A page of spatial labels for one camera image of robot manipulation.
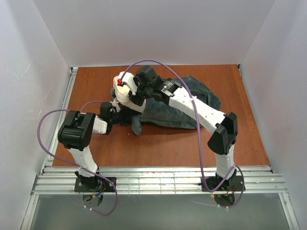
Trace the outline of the cream bear print pillow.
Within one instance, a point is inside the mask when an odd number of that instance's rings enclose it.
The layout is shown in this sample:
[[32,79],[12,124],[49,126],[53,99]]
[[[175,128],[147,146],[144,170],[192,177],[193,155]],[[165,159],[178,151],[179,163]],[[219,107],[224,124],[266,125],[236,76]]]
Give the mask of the cream bear print pillow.
[[138,106],[129,99],[129,91],[130,91],[129,87],[127,85],[118,86],[118,79],[121,77],[123,73],[124,72],[121,72],[119,75],[113,78],[113,88],[115,90],[116,100],[122,106],[143,113],[146,106],[146,100],[144,100],[142,106]]

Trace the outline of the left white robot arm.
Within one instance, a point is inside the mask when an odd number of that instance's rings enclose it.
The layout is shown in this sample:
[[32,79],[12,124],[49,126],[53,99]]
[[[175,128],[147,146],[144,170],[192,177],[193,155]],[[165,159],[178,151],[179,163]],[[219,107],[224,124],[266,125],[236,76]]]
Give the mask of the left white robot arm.
[[76,164],[79,165],[76,176],[83,184],[98,184],[99,167],[93,160],[89,144],[92,134],[108,135],[113,125],[128,126],[134,111],[127,107],[116,107],[115,103],[103,102],[100,113],[82,113],[68,111],[58,132],[58,142],[69,150]]

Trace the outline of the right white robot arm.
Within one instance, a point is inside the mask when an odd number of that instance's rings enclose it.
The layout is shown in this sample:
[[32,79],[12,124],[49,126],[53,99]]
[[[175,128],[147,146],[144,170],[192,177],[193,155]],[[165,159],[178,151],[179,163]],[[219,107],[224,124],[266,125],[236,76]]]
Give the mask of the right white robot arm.
[[212,136],[207,145],[215,153],[217,187],[230,186],[236,176],[234,148],[238,133],[237,115],[225,114],[192,95],[182,78],[162,79],[151,66],[143,66],[135,74],[124,72],[118,79],[129,88],[129,99],[142,105],[150,98],[164,102],[196,121]]

